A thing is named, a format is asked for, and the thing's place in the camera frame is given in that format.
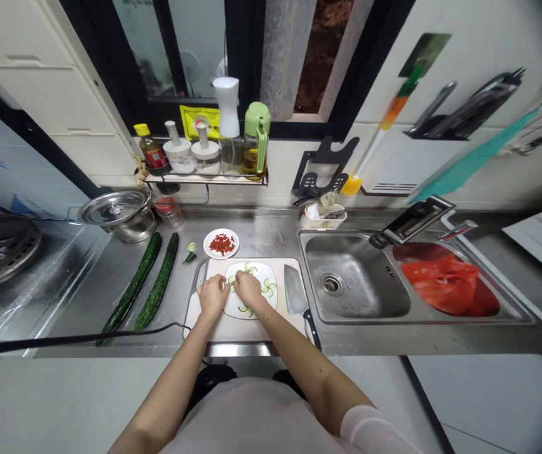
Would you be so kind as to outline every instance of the stainless steel pot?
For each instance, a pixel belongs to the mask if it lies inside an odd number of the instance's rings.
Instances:
[[[149,194],[139,189],[121,190],[89,201],[78,212],[81,224],[98,225],[122,243],[147,240],[158,228]]]

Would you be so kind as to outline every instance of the small white plate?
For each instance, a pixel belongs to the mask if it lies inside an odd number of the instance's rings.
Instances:
[[[232,251],[226,252],[225,255],[221,254],[218,251],[213,251],[210,249],[210,243],[212,243],[213,239],[216,238],[217,235],[220,235],[221,233],[224,233],[228,237],[233,237],[235,247]],[[232,257],[239,249],[239,238],[235,234],[233,230],[229,229],[216,229],[211,231],[208,235],[206,235],[206,239],[204,240],[204,251],[209,257],[212,257],[213,259],[217,260],[224,260]]]

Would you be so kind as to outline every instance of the white plate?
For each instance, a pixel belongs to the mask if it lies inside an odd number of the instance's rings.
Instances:
[[[262,264],[258,262],[242,262],[237,264],[232,264],[227,267],[225,271],[225,277],[227,282],[235,279],[235,275],[239,270],[245,271],[249,269],[252,271],[251,274],[254,275],[260,281],[260,286],[263,296],[267,299],[269,304],[273,309],[277,309],[277,280],[273,274],[273,269],[267,264]],[[268,279],[269,286],[265,285],[265,281]],[[252,312],[252,309],[249,309],[244,303],[242,303],[238,294],[234,291],[229,293],[227,298],[227,303],[224,307],[225,314],[230,317],[242,318],[243,320],[256,320],[258,317]]]
[[[213,239],[217,235],[220,235],[221,233],[224,233],[228,237],[232,236],[233,240],[234,240],[234,244],[235,244],[235,248],[231,252],[226,252],[225,255],[221,254],[220,252],[213,251],[212,249],[210,249],[210,243],[212,243]],[[212,230],[206,236],[206,239],[204,240],[204,251],[206,252],[206,254],[209,257],[212,257],[213,259],[217,259],[217,260],[228,259],[228,258],[232,257],[238,251],[238,249],[239,249],[239,238],[238,238],[238,236],[235,234],[235,232],[233,230],[229,230],[229,229]]]

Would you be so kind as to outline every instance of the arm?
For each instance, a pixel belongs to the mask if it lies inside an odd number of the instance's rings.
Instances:
[[[217,274],[197,289],[202,313],[109,450],[111,454],[157,453],[175,437],[200,370],[208,337],[229,295],[229,286],[221,290],[224,281],[225,277]]]
[[[238,271],[235,291],[263,323],[290,374],[301,387],[317,420],[340,436],[345,413],[356,405],[374,407],[367,396],[310,341],[279,315],[262,296],[260,282]]]

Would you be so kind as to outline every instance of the sink drain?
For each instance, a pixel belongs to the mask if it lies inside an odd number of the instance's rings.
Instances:
[[[335,274],[324,274],[321,277],[321,287],[332,296],[340,296],[345,291],[342,279]]]

